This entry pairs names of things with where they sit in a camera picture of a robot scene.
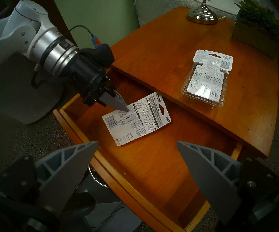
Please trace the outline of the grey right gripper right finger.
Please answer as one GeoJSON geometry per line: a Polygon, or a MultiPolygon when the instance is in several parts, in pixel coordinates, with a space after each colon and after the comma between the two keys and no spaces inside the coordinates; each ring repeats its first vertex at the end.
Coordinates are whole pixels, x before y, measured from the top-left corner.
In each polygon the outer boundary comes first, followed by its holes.
{"type": "Polygon", "coordinates": [[[279,194],[279,176],[255,158],[239,162],[208,147],[177,141],[195,183],[221,222],[252,222],[266,216],[279,194]]]}

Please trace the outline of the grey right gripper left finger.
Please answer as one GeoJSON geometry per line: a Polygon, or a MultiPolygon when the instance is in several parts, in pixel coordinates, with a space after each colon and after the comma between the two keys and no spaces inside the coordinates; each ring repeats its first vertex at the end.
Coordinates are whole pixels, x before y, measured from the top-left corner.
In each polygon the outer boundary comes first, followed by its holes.
{"type": "Polygon", "coordinates": [[[98,141],[56,150],[39,161],[25,155],[0,173],[0,192],[7,198],[61,212],[82,180],[98,141]]]}

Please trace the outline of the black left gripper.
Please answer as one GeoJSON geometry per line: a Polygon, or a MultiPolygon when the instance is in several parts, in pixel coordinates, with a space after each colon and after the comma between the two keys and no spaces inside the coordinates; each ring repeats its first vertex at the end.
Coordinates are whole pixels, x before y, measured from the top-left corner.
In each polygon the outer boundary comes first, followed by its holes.
{"type": "Polygon", "coordinates": [[[91,107],[97,102],[103,107],[108,105],[115,110],[129,112],[126,102],[111,84],[105,69],[95,60],[76,54],[67,64],[67,77],[87,106],[91,107]]]}

